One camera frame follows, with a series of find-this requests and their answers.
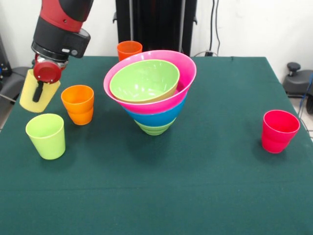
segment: orange cup in background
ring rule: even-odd
[[[85,85],[75,85],[66,88],[61,94],[61,100],[69,117],[76,125],[86,125],[93,116],[93,89]]]
[[[124,41],[117,45],[119,61],[142,52],[142,44],[136,41]]]

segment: blue bowl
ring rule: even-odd
[[[185,100],[187,95],[182,100],[181,103],[179,103],[177,106],[175,106],[172,109],[169,109],[165,112],[158,113],[158,114],[136,114],[133,113],[127,109],[126,112],[137,122],[139,122],[142,125],[146,126],[164,126],[170,122],[172,122],[180,113],[182,107],[184,106]]]

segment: green bowl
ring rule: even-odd
[[[172,96],[179,81],[178,68],[164,60],[143,60],[118,71],[110,91],[128,103],[151,103]]]
[[[175,120],[176,119],[174,119],[173,121],[171,121],[170,123],[168,123],[164,126],[145,126],[145,125],[142,125],[141,123],[137,122],[136,120],[134,120],[134,121],[148,135],[158,136],[158,135],[161,135],[163,132],[165,132],[174,123]]]

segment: white wall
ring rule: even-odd
[[[209,48],[212,0],[198,0],[191,55]],[[29,65],[41,0],[0,0],[0,34],[12,66]],[[83,28],[91,34],[85,55],[116,55],[115,0],[94,0]],[[266,56],[282,79],[289,61],[313,69],[312,0],[220,0],[220,56]],[[217,40],[214,39],[213,50]]]
[[[198,1],[192,55],[209,49],[211,7]],[[313,0],[220,0],[218,32],[220,56],[265,56],[280,80],[290,61],[313,70]]]

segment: stacked bowls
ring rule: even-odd
[[[160,135],[182,110],[196,73],[190,57],[177,51],[152,50],[113,66],[104,78],[104,90],[144,132]]]

